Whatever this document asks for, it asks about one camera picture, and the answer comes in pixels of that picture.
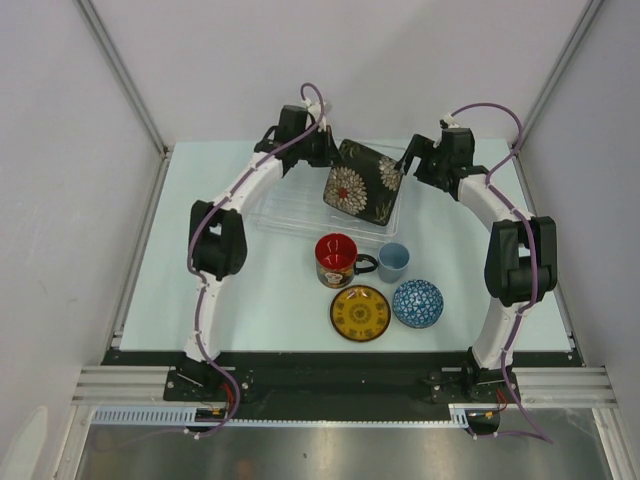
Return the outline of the black floral square plate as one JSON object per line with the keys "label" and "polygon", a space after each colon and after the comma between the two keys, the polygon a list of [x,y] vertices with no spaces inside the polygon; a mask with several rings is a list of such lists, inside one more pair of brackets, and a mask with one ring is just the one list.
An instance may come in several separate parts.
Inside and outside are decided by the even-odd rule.
{"label": "black floral square plate", "polygon": [[324,203],[359,220],[386,226],[404,178],[398,162],[350,139],[341,142],[338,152],[340,158],[325,184]]}

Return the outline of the clear plastic dish rack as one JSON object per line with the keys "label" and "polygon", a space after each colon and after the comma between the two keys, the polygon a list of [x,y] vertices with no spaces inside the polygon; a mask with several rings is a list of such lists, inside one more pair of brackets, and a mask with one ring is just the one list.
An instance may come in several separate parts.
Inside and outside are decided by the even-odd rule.
{"label": "clear plastic dish rack", "polygon": [[336,231],[370,245],[391,239],[398,229],[400,191],[389,223],[374,225],[324,203],[323,192],[330,169],[312,168],[306,161],[299,162],[261,200],[254,213],[256,224],[263,229],[304,236]]}

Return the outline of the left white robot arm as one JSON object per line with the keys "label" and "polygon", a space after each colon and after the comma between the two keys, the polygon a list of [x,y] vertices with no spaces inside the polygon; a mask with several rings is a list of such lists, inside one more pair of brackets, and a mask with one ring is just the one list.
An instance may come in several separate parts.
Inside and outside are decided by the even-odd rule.
{"label": "left white robot arm", "polygon": [[248,256],[247,214],[298,162],[326,168],[337,160],[327,111],[323,100],[284,106],[278,123],[254,146],[248,165],[232,184],[214,200],[192,205],[187,269],[201,285],[185,346],[188,358],[209,363],[220,353],[214,328],[219,323],[221,295]]}

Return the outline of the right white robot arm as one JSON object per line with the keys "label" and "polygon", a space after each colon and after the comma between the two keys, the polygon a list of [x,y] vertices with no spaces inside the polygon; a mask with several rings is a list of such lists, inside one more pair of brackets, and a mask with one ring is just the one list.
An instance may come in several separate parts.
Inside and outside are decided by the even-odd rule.
{"label": "right white robot arm", "polygon": [[491,297],[478,339],[468,351],[461,388],[484,401],[498,382],[510,382],[515,341],[524,317],[554,290],[558,280],[554,220],[518,209],[492,182],[492,173],[473,163],[475,138],[468,128],[441,131],[439,141],[415,134],[397,169],[466,207],[487,228],[489,244],[484,282]]}

